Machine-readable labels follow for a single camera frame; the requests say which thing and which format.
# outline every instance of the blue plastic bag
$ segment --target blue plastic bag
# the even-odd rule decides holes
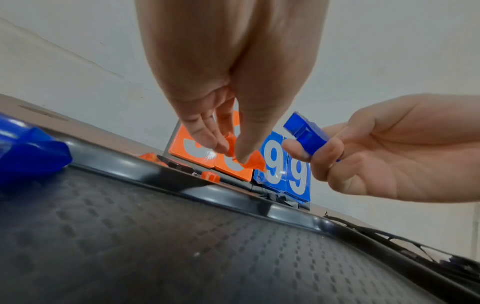
[[[0,186],[55,173],[71,162],[65,143],[0,114]]]

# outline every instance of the wall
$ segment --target wall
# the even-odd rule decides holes
[[[477,0],[332,0],[317,66],[291,110],[326,126],[403,94],[479,94],[479,50]],[[147,66],[131,0],[0,0],[0,93],[158,149],[177,121]],[[358,198],[321,183],[312,196],[465,256],[478,235],[473,204]]]

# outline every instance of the number card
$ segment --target number card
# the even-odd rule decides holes
[[[184,125],[180,126],[168,152],[209,169],[215,166],[215,160],[217,159],[217,154],[214,151],[195,142]]]
[[[237,111],[233,112],[233,125],[235,126],[235,136],[240,134],[240,115]],[[231,157],[226,157],[223,154],[218,154],[215,161],[215,169],[236,177],[244,181],[251,181],[253,169],[245,169]]]
[[[310,164],[288,156],[286,193],[303,202],[310,202]]]
[[[287,161],[288,154],[282,149],[284,137],[272,132],[260,148],[260,153],[265,159],[267,172],[255,170],[254,179],[263,187],[276,192],[287,190]]]

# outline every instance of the white number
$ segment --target white number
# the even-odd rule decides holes
[[[212,160],[217,156],[217,154],[210,149],[207,149],[205,147],[197,148],[197,143],[191,139],[184,138],[183,146],[185,147],[185,151],[188,154],[196,158],[204,158],[205,160]]]
[[[239,135],[240,135],[240,126],[235,126],[235,136],[238,137]],[[239,163],[234,162],[234,160],[231,157],[225,156],[223,159],[225,160],[225,165],[232,171],[240,172],[244,169],[242,166],[240,166]]]
[[[290,170],[291,170],[291,174],[293,175],[293,177],[296,180],[300,180],[300,185],[297,186],[297,181],[291,180],[290,181],[290,187],[292,188],[292,190],[296,194],[302,195],[302,194],[305,193],[305,189],[307,188],[307,173],[308,172],[307,172],[307,164],[303,163],[303,162],[300,162],[301,169],[300,169],[300,172],[299,172],[298,169],[297,169],[298,162],[299,161],[297,159],[292,159],[291,164],[290,164]]]
[[[276,150],[276,160],[272,159],[272,151],[274,149]],[[273,185],[280,183],[284,173],[284,151],[280,143],[275,140],[269,140],[265,145],[264,157],[267,166],[275,169],[274,175],[272,175],[270,170],[267,171],[266,180]]]

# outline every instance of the blue object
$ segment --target blue object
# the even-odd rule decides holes
[[[298,112],[294,112],[283,127],[295,136],[310,155],[314,155],[330,139],[316,123],[309,121]]]
[[[288,170],[286,175],[286,193],[298,202],[310,202],[310,185],[312,182],[310,164],[288,156]]]
[[[55,173],[71,162],[65,143],[0,114],[0,186]]]
[[[266,174],[255,170],[253,179],[264,188],[275,192],[287,190],[287,160],[288,154],[282,149],[284,137],[272,132],[263,142],[260,153],[266,162]]]

